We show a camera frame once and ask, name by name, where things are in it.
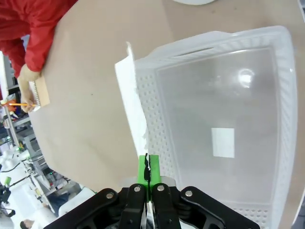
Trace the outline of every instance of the person in red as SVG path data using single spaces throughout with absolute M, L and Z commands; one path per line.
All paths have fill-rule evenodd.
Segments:
M 15 70 L 25 112 L 33 109 L 29 81 L 37 80 L 58 21 L 77 0 L 0 0 L 0 50 Z M 30 35 L 25 51 L 21 37 Z

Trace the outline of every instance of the person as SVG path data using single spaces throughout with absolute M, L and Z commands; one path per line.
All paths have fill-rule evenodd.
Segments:
M 2 0 L 0 50 L 15 71 L 25 112 L 33 110 L 29 81 L 37 80 L 51 48 L 58 21 L 77 0 Z M 30 35 L 25 51 L 21 37 Z
M 58 217 L 59 208 L 68 201 L 69 194 L 65 193 L 60 196 L 51 194 L 48 196 L 48 200 L 52 205 L 55 214 L 49 209 L 47 205 L 43 205 L 43 208 L 38 209 L 34 215 L 33 220 L 25 219 L 20 222 L 21 229 L 43 229 L 47 225 L 51 224 Z

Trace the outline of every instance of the green object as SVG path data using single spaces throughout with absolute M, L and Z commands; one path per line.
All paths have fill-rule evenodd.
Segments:
M 6 177 L 5 181 L 4 181 L 4 185 L 5 186 L 10 186 L 10 182 L 11 182 L 11 177 Z
M 159 156 L 158 155 L 149 155 L 149 164 L 150 164 L 150 171 L 147 170 L 145 165 L 146 156 L 139 157 L 139 167 L 138 167 L 138 184 L 142 184 L 145 186 L 147 190 L 147 201 L 151 200 L 151 192 L 152 188 L 161 183 L 161 176 L 160 176 L 160 165 L 159 165 Z M 149 173 L 150 182 L 145 180 L 144 174 L 145 172 Z

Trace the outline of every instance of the spiral notebook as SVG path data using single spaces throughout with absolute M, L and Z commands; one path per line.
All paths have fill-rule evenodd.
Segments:
M 39 110 L 45 105 L 50 103 L 47 85 L 44 80 L 44 76 L 41 76 L 38 80 L 30 82 L 30 88 L 34 95 L 35 109 L 34 112 Z

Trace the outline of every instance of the table surface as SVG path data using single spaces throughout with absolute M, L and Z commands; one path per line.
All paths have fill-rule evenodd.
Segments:
M 43 71 L 51 103 L 30 115 L 49 166 L 96 191 L 136 176 L 137 156 L 114 71 L 127 56 L 126 42 L 139 59 L 158 46 L 204 32 L 273 25 L 287 27 L 292 35 L 303 101 L 305 24 L 297 0 L 218 0 L 197 7 L 171 0 L 79 0 L 60 21 Z M 298 109 L 282 229 L 290 228 L 305 184 L 305 104 Z

